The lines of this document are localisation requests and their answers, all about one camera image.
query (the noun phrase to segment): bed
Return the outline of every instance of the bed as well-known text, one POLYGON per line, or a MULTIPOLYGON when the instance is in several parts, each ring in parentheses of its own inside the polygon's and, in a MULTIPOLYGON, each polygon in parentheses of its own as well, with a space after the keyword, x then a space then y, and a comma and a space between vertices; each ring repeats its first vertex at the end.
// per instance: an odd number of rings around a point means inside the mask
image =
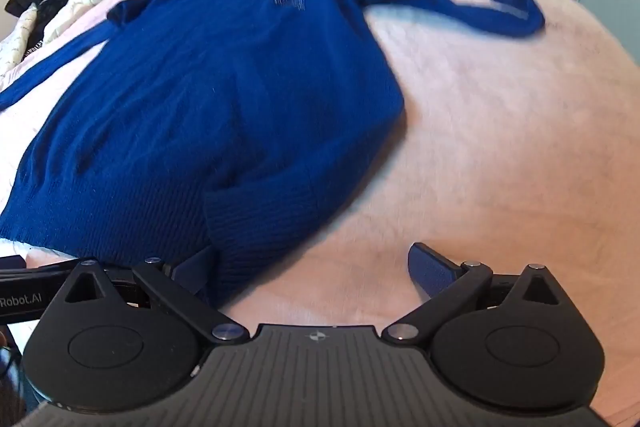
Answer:
MULTIPOLYGON (((93 8, 10 80, 118 1, 93 8)), ((546 30, 522 41, 411 9, 369 11, 406 119, 353 203, 228 315, 251 330, 260 322, 381 328, 423 298, 406 270, 414 241, 497 273, 543 263, 604 345, 594 407, 613 425, 640 419, 640 68, 575 0, 537 1, 546 30)), ((0 209, 30 140, 98 52, 0 113, 0 209)), ((0 255, 15 253, 31 266, 57 255, 0 241, 0 255)))

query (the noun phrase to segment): blue sweater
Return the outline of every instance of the blue sweater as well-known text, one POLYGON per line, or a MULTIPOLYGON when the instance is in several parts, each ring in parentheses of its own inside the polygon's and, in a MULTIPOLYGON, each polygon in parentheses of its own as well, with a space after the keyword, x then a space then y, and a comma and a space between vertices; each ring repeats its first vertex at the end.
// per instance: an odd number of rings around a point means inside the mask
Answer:
POLYGON ((403 109, 363 9, 526 37, 533 0, 127 0, 0 93, 0 111, 107 40, 18 167, 0 237, 131 265, 212 247, 226 301, 330 219, 403 109))

